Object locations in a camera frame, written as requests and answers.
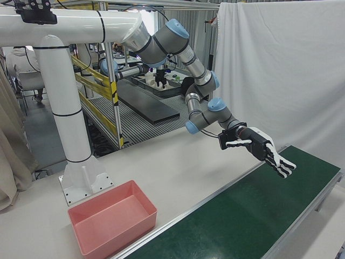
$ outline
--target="ur robot arm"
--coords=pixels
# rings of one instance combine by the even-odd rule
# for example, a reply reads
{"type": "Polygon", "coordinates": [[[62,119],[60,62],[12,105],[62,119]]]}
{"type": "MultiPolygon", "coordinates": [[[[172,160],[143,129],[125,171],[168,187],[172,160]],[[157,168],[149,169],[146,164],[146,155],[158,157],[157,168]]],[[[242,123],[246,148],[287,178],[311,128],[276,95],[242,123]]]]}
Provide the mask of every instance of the ur robot arm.
{"type": "Polygon", "coordinates": [[[245,122],[236,119],[221,98],[210,100],[207,111],[200,110],[200,100],[218,88],[219,81],[215,73],[207,70],[200,62],[189,46],[188,32],[177,20],[168,21],[153,36],[149,35],[142,23],[123,44],[136,52],[150,67],[158,68],[163,65],[168,54],[180,57],[195,79],[185,96],[189,110],[186,128],[191,134],[217,121],[224,129],[218,135],[221,149],[245,146],[258,160],[266,161],[283,178],[296,169],[295,164],[277,153],[270,136],[255,127],[247,127],[245,122]]]}

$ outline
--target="black mat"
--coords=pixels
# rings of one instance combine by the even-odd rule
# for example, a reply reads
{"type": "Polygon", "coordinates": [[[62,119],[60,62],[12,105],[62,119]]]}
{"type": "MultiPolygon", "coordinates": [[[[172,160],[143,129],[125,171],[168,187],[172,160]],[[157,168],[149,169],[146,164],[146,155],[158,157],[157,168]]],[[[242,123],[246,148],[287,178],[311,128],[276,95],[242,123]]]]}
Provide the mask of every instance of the black mat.
{"type": "Polygon", "coordinates": [[[139,91],[129,81],[118,81],[117,87],[119,100],[151,124],[180,116],[177,110],[139,91]]]}

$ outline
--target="beige curtain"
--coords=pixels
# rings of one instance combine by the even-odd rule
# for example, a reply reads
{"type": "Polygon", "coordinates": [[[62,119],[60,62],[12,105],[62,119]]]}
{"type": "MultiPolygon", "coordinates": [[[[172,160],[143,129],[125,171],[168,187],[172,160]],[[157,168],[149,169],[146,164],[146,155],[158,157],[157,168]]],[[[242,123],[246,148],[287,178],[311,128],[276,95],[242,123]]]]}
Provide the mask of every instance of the beige curtain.
{"type": "Polygon", "coordinates": [[[0,210],[12,204],[17,191],[31,185],[38,166],[24,136],[23,114],[2,70],[0,70],[0,210]]]}

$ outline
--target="white table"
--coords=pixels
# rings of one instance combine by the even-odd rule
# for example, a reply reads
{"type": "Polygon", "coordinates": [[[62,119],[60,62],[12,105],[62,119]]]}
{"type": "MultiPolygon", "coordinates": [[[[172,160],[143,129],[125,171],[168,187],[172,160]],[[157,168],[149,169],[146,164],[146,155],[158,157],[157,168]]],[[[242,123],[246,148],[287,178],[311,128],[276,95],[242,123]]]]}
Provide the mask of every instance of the white table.
{"type": "MultiPolygon", "coordinates": [[[[209,130],[218,133],[220,128],[212,125],[209,130]]],[[[100,161],[116,185],[136,181],[158,210],[156,229],[258,163],[245,148],[221,151],[217,139],[201,133],[190,135],[184,128],[100,161]]],[[[13,207],[0,213],[0,258],[82,258],[67,216],[59,175],[34,182],[19,194],[13,207]]],[[[306,229],[302,237],[296,231],[298,241],[290,244],[294,251],[282,251],[284,256],[280,258],[332,258],[329,255],[335,255],[345,239],[344,224],[337,224],[343,223],[339,214],[345,213],[344,201],[343,189],[335,188],[320,213],[312,213],[302,224],[306,229]],[[317,250],[325,256],[309,256],[317,250]],[[298,251],[302,257],[295,256],[298,251]]]]}

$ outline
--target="robotic hand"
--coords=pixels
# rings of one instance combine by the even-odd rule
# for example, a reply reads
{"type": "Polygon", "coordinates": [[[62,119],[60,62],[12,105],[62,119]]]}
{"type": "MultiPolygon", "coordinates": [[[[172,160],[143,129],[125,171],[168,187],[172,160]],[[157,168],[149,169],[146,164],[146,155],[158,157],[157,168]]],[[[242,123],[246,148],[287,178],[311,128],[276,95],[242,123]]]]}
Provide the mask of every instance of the robotic hand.
{"type": "Polygon", "coordinates": [[[282,178],[287,178],[296,169],[294,163],[277,153],[272,138],[258,128],[240,128],[238,136],[240,140],[228,141],[226,147],[245,146],[258,160],[266,161],[282,178]]]}

